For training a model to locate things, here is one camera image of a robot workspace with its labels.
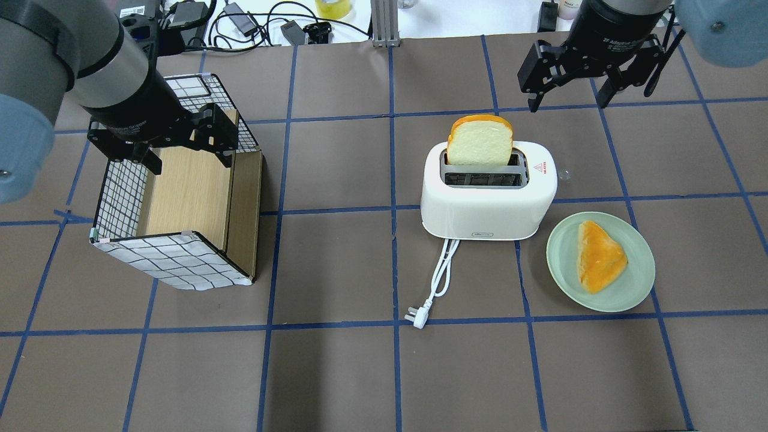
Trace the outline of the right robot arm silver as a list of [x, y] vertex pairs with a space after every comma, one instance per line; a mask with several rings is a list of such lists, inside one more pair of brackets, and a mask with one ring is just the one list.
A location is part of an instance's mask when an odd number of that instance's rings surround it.
[[604, 77], [602, 109], [630, 86], [649, 97], [684, 38], [708, 63], [756, 65], [767, 54], [766, 10], [765, 1], [584, 1], [562, 44], [535, 41], [519, 86], [531, 112], [549, 91], [588, 77]]

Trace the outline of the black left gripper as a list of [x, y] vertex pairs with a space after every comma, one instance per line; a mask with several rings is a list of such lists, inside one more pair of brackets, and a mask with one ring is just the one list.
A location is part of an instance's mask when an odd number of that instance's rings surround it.
[[87, 112], [100, 125], [89, 129], [88, 140], [108, 160], [142, 164], [154, 175], [161, 175], [162, 160], [150, 145], [206, 151], [226, 169], [238, 149], [238, 126], [219, 104], [190, 112], [165, 81], [147, 81], [126, 100]]

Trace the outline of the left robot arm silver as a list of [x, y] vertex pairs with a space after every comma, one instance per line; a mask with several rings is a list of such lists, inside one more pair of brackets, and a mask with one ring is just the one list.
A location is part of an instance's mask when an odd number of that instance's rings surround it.
[[233, 164], [238, 126], [209, 102], [181, 106], [157, 71], [160, 56], [185, 50], [182, 33], [209, 21], [117, 16], [102, 1], [3, 1], [1, 5], [2, 203], [25, 197], [54, 144], [66, 93], [91, 116], [88, 139], [112, 162], [160, 175], [157, 148], [208, 151]]

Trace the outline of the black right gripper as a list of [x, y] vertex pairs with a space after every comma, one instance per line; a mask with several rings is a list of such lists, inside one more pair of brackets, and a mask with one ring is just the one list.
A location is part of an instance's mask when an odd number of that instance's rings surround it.
[[[520, 90], [530, 112], [538, 111], [546, 93], [574, 79], [607, 74], [596, 98], [605, 109], [628, 86], [645, 86], [650, 97], [683, 35], [666, 47], [653, 29], [670, 1], [584, 1], [561, 46], [535, 41], [518, 71]], [[620, 66], [630, 65], [625, 69]]]

